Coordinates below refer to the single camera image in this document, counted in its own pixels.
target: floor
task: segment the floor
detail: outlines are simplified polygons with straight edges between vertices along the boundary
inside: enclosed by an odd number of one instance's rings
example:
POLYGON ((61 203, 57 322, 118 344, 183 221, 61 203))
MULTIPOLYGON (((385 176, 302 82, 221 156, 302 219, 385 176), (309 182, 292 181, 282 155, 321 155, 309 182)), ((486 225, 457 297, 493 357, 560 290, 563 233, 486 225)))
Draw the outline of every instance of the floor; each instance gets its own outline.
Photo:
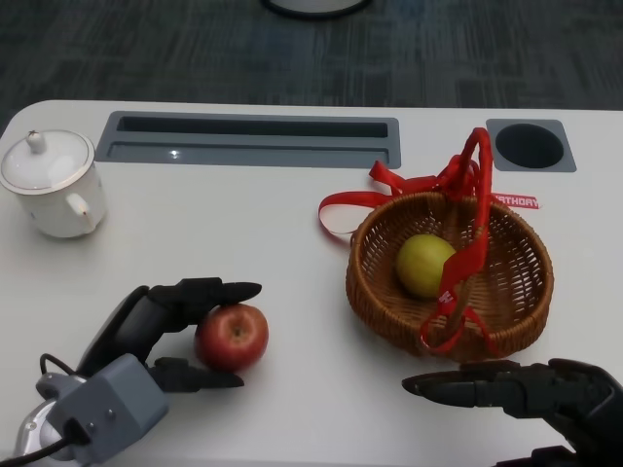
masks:
POLYGON ((0 128, 45 99, 623 109, 623 0, 0 0, 0 128))

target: gray slot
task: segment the gray slot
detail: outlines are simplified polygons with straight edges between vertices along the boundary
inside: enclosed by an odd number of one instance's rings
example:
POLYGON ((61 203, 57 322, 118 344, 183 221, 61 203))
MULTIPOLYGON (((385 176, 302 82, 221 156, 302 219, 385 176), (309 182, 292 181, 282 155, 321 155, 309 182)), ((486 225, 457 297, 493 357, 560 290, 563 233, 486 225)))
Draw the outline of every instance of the gray slot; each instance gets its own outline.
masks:
POLYGON ((575 160, 558 120, 487 120, 495 168, 521 172, 574 172, 575 160))
POLYGON ((114 112, 95 160, 399 168, 400 135, 395 119, 114 112))

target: woven basket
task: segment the woven basket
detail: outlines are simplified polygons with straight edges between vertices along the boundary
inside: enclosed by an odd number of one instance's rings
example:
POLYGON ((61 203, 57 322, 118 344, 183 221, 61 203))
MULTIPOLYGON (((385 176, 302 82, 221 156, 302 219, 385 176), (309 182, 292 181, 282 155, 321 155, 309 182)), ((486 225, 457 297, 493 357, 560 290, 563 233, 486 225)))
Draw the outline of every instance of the woven basket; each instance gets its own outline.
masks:
POLYGON ((455 335, 467 307, 481 323, 462 319, 459 338, 443 352, 448 358, 501 358, 536 341, 552 297, 552 264, 532 228, 496 202, 489 209, 484 267, 458 284, 452 314, 430 320, 427 341, 421 338, 422 324, 439 304, 414 298, 403 288, 394 270, 398 250, 415 234, 435 234, 457 250, 465 248, 477 236, 477 210, 477 198, 449 200, 439 191, 398 196, 376 208, 352 238, 347 295, 354 312, 377 334, 415 355, 435 353, 431 348, 455 335))

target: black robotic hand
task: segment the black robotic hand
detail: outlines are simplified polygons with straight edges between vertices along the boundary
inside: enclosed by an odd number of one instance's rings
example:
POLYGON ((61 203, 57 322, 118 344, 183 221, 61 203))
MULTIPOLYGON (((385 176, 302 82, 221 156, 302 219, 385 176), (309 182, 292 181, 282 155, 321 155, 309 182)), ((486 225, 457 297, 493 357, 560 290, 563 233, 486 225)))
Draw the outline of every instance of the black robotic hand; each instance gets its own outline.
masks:
POLYGON ((599 367, 563 359, 528 367, 486 362, 408 377, 402 385, 438 404, 500 407, 515 418, 543 418, 575 449, 536 449, 530 458, 500 462, 499 467, 623 465, 623 387, 599 367))
MULTIPOLYGON (((177 285, 138 287, 113 311, 83 356, 76 373, 92 377, 117 358, 131 353, 145 364, 164 333, 198 325, 216 307, 249 300, 262 286, 249 282, 223 283, 220 278, 183 279, 177 285)), ((164 392, 243 386, 236 375, 190 367, 183 359, 162 358, 149 369, 164 392)))

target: green pear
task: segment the green pear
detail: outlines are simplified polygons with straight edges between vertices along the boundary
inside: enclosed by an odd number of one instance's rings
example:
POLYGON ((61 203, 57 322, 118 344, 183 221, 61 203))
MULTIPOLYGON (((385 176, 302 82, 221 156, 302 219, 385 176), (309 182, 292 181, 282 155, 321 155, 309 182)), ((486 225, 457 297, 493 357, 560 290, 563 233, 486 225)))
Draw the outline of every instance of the green pear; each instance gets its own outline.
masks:
POLYGON ((423 299, 434 299, 444 264, 456 253, 450 243, 436 235, 422 234, 409 238, 396 258, 396 272, 402 285, 423 299))

